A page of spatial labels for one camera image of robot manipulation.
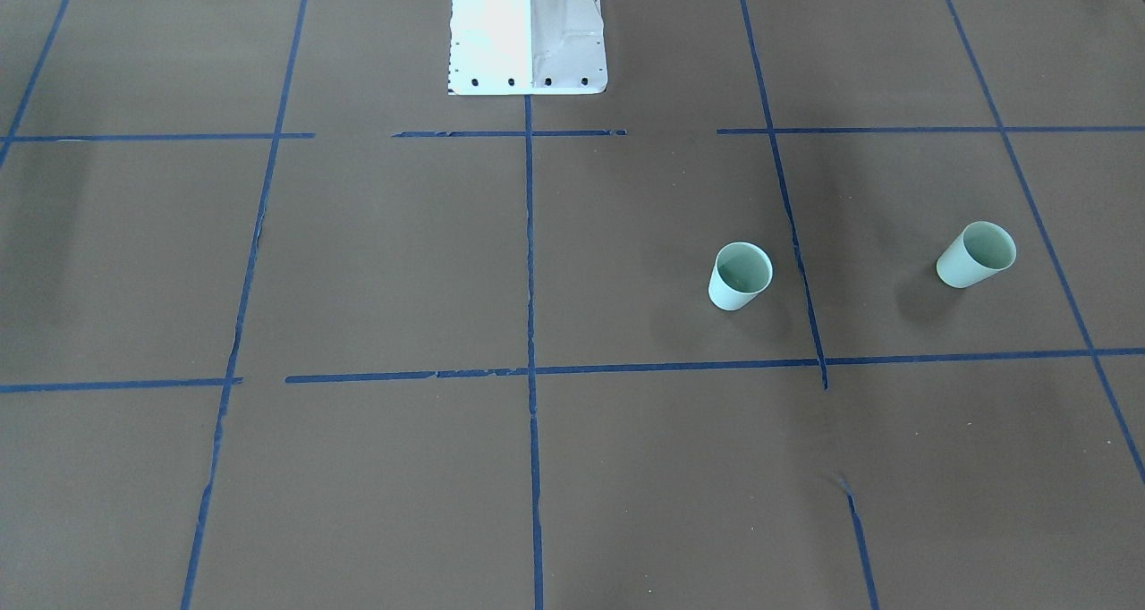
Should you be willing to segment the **pale green cup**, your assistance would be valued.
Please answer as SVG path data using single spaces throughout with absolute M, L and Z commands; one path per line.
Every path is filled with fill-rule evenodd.
M 714 258 L 708 298 L 722 311 L 737 311 L 769 287 L 774 272 L 763 248 L 749 241 L 729 241 Z
M 962 230 L 937 259 L 939 279 L 956 290 L 965 290 L 1006 271 L 1017 260 L 1017 244 L 1005 228 L 978 220 Z

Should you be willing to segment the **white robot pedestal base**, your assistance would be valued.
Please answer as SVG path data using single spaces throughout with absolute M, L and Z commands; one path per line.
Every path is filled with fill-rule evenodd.
M 447 92 L 601 94 L 602 0 L 451 0 Z

